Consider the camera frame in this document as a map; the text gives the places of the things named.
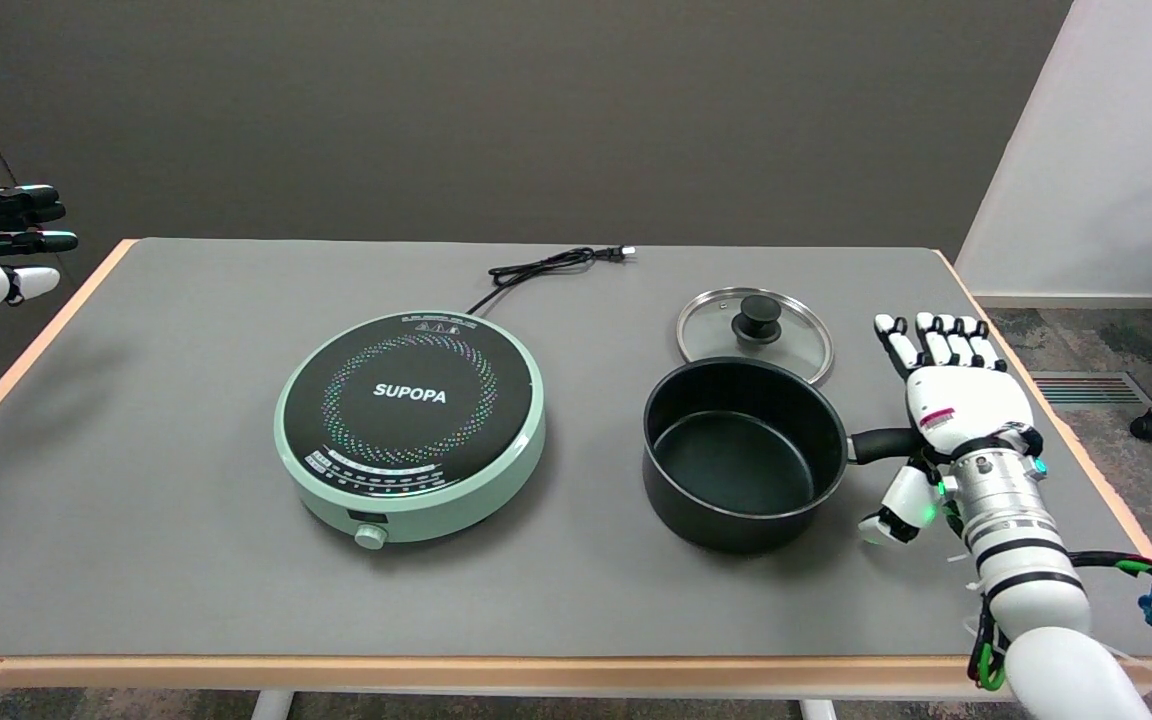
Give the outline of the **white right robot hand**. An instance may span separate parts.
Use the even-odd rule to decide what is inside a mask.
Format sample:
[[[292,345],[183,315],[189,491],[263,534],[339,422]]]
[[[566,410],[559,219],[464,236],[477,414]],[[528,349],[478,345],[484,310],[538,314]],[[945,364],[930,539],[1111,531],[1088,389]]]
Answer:
[[[847,439],[849,461],[905,457],[881,505],[859,521],[870,544],[908,544],[940,515],[952,488],[940,469],[980,445],[1039,454],[1041,434],[1025,391],[975,316],[876,314],[876,338],[904,382],[908,425]]]

